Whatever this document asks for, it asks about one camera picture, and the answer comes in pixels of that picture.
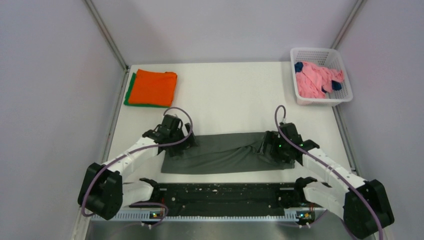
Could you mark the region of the aluminium frame post right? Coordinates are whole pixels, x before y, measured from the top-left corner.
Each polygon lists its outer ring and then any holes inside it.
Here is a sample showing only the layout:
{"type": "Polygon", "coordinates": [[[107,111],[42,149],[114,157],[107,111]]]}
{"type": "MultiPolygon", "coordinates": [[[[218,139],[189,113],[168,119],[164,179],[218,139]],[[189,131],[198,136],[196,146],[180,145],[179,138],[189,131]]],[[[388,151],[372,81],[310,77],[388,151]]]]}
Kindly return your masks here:
{"type": "Polygon", "coordinates": [[[358,14],[361,12],[362,8],[367,3],[367,0],[356,0],[351,11],[349,12],[345,22],[343,23],[341,29],[339,30],[335,40],[333,41],[331,45],[331,49],[338,49],[340,44],[342,43],[345,36],[348,34],[350,28],[354,24],[355,19],[357,18],[358,14]]]}

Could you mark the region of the folded orange t-shirt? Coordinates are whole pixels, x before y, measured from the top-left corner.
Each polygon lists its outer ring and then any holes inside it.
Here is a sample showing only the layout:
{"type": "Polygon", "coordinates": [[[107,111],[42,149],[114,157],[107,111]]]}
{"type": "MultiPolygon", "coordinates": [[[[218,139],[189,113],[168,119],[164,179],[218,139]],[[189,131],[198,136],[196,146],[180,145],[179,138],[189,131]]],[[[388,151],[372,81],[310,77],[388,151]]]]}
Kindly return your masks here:
{"type": "Polygon", "coordinates": [[[130,104],[153,104],[171,107],[177,86],[175,72],[152,72],[138,69],[129,97],[130,104]]]}

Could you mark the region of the aluminium frame post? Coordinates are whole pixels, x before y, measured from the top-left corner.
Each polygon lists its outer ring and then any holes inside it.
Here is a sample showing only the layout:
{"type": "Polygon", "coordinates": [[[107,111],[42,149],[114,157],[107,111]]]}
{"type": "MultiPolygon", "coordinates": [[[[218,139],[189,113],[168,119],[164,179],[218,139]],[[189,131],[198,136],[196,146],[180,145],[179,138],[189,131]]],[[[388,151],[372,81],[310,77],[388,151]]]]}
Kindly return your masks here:
{"type": "Polygon", "coordinates": [[[341,29],[339,30],[335,40],[333,41],[331,45],[331,49],[338,49],[340,44],[342,43],[345,36],[348,34],[350,28],[354,24],[355,19],[357,18],[358,14],[361,12],[362,8],[367,3],[367,0],[356,0],[351,11],[349,12],[345,22],[343,23],[341,29]]]}
{"type": "Polygon", "coordinates": [[[107,25],[105,24],[101,14],[97,10],[97,7],[95,3],[92,0],[82,0],[82,2],[86,5],[90,15],[93,17],[94,23],[98,27],[101,35],[103,36],[106,44],[110,48],[112,54],[114,55],[115,59],[119,63],[119,65],[124,69],[128,69],[128,65],[126,61],[124,60],[123,55],[121,54],[117,44],[115,43],[112,35],[110,34],[110,31],[108,30],[107,25]]]}

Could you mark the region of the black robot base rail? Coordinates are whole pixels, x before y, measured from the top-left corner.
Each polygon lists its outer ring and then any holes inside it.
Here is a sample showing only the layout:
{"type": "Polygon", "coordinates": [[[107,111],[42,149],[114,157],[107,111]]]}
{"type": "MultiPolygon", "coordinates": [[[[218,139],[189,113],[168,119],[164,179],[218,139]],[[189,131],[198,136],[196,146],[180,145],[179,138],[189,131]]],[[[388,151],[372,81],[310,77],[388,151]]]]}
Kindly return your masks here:
{"type": "Polygon", "coordinates": [[[282,216],[288,209],[322,210],[301,197],[294,183],[157,183],[144,203],[172,217],[282,216]]]}

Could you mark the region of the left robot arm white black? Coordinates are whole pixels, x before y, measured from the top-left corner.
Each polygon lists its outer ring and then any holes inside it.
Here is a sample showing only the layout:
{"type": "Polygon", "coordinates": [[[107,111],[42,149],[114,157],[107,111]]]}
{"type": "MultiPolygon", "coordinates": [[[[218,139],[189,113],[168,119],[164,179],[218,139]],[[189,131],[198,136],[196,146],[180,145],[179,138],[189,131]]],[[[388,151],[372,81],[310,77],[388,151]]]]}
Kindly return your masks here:
{"type": "Polygon", "coordinates": [[[125,183],[143,163],[162,152],[180,155],[196,145],[193,121],[183,123],[174,115],[165,114],[162,122],[147,130],[137,142],[117,157],[87,168],[77,198],[85,217],[97,215],[110,220],[123,208],[138,202],[154,207],[160,193],[148,180],[125,183]]]}

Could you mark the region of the grey t-shirt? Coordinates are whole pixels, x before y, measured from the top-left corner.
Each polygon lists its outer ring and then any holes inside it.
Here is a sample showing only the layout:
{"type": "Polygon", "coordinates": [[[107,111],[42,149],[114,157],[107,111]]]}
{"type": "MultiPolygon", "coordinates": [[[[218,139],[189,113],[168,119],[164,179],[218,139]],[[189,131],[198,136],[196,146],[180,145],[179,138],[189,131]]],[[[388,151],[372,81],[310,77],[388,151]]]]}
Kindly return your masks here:
{"type": "Polygon", "coordinates": [[[198,145],[182,154],[165,153],[161,172],[209,175],[293,169],[293,162],[278,162],[269,153],[258,153],[265,135],[245,132],[197,136],[198,145]]]}

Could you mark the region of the folded green t-shirt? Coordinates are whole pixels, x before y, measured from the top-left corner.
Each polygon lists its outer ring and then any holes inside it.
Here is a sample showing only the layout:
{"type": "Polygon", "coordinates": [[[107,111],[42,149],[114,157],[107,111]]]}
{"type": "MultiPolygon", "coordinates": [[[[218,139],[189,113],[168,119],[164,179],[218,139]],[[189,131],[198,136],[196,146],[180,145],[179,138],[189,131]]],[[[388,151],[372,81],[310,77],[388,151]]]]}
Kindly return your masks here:
{"type": "Polygon", "coordinates": [[[127,92],[125,93],[124,96],[124,100],[123,100],[123,104],[125,106],[130,106],[130,107],[146,107],[146,108],[168,108],[167,106],[162,106],[162,105],[157,105],[157,104],[149,104],[149,103],[130,103],[129,99],[130,99],[130,95],[132,93],[133,87],[134,87],[134,83],[136,80],[136,73],[133,73],[131,75],[131,79],[128,85],[128,89],[127,92]]]}

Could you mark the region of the white plastic laundry basket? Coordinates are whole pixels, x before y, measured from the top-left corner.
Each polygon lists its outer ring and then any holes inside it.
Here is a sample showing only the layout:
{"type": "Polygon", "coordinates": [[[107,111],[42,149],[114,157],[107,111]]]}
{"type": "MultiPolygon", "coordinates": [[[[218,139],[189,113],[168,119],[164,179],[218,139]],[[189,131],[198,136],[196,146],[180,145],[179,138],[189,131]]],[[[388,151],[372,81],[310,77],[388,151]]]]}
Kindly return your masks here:
{"type": "Polygon", "coordinates": [[[295,47],[290,50],[298,105],[335,107],[353,99],[342,57],[335,49],[295,47]]]}

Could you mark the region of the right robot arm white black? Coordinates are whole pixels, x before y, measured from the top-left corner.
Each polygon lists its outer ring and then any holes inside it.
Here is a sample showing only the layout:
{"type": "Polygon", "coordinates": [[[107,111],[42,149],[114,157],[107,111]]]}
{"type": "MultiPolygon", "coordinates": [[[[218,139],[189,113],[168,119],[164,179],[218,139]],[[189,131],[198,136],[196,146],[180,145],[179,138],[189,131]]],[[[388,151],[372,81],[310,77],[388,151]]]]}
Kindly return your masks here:
{"type": "Polygon", "coordinates": [[[293,200],[309,203],[339,217],[357,239],[365,239],[395,222],[384,185],[366,180],[332,160],[314,141],[303,140],[293,123],[281,123],[276,131],[266,131],[257,150],[277,163],[299,163],[315,177],[299,177],[294,182],[293,200]]]}

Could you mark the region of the aluminium frame post left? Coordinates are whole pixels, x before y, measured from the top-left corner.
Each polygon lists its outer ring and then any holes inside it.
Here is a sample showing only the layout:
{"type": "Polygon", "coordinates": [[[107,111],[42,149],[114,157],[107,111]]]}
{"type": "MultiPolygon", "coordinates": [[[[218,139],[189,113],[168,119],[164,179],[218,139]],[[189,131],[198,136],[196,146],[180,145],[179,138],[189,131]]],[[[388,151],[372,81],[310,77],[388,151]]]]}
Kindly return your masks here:
{"type": "Polygon", "coordinates": [[[110,48],[112,54],[114,55],[115,59],[119,63],[119,65],[124,69],[128,69],[128,65],[126,61],[124,60],[123,55],[121,54],[117,44],[115,43],[112,35],[110,34],[110,31],[108,30],[107,25],[105,24],[101,14],[97,10],[97,7],[95,3],[92,0],[82,0],[82,2],[86,5],[90,15],[93,17],[94,23],[98,27],[101,35],[103,36],[106,44],[110,48]]]}

